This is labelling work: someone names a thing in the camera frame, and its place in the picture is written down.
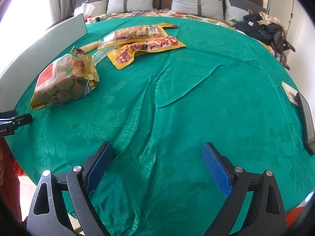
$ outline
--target floral bedspread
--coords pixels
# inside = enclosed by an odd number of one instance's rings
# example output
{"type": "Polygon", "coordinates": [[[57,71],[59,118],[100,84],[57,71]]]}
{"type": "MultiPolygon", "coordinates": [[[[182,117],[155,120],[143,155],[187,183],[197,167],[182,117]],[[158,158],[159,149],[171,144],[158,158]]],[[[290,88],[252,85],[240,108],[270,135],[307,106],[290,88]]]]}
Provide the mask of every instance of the floral bedspread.
{"type": "MultiPolygon", "coordinates": [[[[225,22],[211,19],[211,18],[199,17],[199,16],[194,16],[194,15],[189,15],[186,13],[176,12],[176,11],[172,11],[170,9],[163,9],[163,10],[153,9],[153,10],[149,10],[149,11],[136,11],[136,12],[119,13],[119,14],[107,16],[106,20],[113,19],[113,18],[128,18],[128,17],[139,17],[139,16],[144,16],[144,17],[174,17],[174,18],[186,18],[186,19],[198,20],[198,21],[203,21],[203,22],[207,22],[210,24],[215,24],[218,26],[226,27],[226,28],[232,29],[234,31],[237,31],[241,34],[245,34],[242,31],[239,31],[239,30],[229,26],[225,22]]],[[[271,48],[271,46],[266,45],[266,44],[262,43],[261,41],[258,41],[258,42],[261,45],[263,45],[272,55],[275,54],[273,49],[271,48]]]]}

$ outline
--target food package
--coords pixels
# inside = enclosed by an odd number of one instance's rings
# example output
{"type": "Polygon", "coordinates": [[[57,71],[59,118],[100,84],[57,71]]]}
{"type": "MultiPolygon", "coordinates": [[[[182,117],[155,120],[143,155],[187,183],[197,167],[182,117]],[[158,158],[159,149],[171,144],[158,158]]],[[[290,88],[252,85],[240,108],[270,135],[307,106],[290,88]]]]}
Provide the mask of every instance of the food package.
{"type": "Polygon", "coordinates": [[[142,25],[127,27],[114,31],[113,33],[104,37],[104,44],[98,47],[99,49],[126,44],[131,42],[153,41],[160,38],[167,37],[164,27],[178,28],[176,25],[165,22],[156,25],[142,25]]]}
{"type": "Polygon", "coordinates": [[[29,107],[37,110],[82,98],[98,81],[92,56],[66,54],[40,73],[29,107]]]}
{"type": "Polygon", "coordinates": [[[117,69],[123,69],[133,62],[135,56],[142,55],[146,52],[162,52],[185,46],[185,44],[178,41],[175,37],[168,36],[155,41],[127,44],[108,52],[107,56],[117,69]]]}
{"type": "Polygon", "coordinates": [[[100,41],[97,41],[97,42],[92,42],[92,43],[89,43],[83,47],[81,47],[80,49],[84,51],[84,53],[89,53],[91,52],[92,50],[95,50],[96,48],[98,48],[102,43],[100,41]]]}

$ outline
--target red fabric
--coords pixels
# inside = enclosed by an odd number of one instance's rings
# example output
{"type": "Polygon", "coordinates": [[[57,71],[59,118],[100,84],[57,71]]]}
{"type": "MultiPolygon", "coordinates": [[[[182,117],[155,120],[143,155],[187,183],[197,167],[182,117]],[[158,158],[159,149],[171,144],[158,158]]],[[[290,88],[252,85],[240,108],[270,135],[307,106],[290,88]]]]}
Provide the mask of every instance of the red fabric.
{"type": "Polygon", "coordinates": [[[291,209],[288,213],[286,213],[287,228],[289,228],[296,221],[296,219],[299,217],[303,209],[304,207],[298,207],[291,209]]]}
{"type": "Polygon", "coordinates": [[[3,185],[0,186],[0,194],[7,203],[11,212],[18,221],[22,221],[20,205],[20,184],[13,169],[15,161],[7,142],[0,137],[0,149],[2,150],[2,167],[4,168],[3,185]]]}
{"type": "Polygon", "coordinates": [[[26,173],[24,172],[24,170],[20,167],[20,165],[18,164],[18,162],[13,158],[12,161],[12,166],[13,166],[13,170],[15,172],[15,174],[17,176],[26,176],[26,173]]]}

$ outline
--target green tablecloth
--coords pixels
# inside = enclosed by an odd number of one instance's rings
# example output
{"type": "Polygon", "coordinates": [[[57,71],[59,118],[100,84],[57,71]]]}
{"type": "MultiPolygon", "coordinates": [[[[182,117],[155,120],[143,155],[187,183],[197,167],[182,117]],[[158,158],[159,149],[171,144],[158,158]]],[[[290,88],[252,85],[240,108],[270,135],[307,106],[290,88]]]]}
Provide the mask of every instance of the green tablecloth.
{"type": "MultiPolygon", "coordinates": [[[[69,171],[110,141],[114,159],[90,196],[110,233],[202,235],[225,200],[202,159],[202,145],[212,142],[246,171],[272,170],[286,210],[298,205],[315,186],[315,158],[303,147],[299,110],[281,87],[294,83],[256,40],[204,22],[137,17],[88,25],[75,45],[161,22],[178,25],[166,31],[187,47],[136,57],[123,70],[106,57],[91,94],[31,112],[34,122],[7,138],[27,175],[37,183],[46,169],[69,171]]],[[[29,112],[34,85],[19,114],[29,112]]],[[[73,213],[68,197],[66,205],[73,213]]]]}

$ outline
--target blue gripper pad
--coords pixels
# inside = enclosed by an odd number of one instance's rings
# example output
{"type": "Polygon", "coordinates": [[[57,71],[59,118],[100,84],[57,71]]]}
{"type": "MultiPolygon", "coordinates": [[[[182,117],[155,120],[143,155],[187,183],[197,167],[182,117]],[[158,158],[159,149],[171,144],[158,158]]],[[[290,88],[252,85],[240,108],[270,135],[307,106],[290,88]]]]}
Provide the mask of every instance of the blue gripper pad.
{"type": "Polygon", "coordinates": [[[18,113],[15,110],[0,112],[0,119],[9,119],[16,116],[18,116],[18,113]]]}
{"type": "Polygon", "coordinates": [[[85,192],[87,195],[90,195],[92,192],[96,191],[109,163],[111,162],[111,159],[113,158],[113,153],[113,145],[108,143],[98,159],[95,161],[94,166],[86,175],[85,192]]]}
{"type": "Polygon", "coordinates": [[[202,147],[202,157],[221,193],[229,197],[232,193],[230,176],[209,145],[202,147]]]}

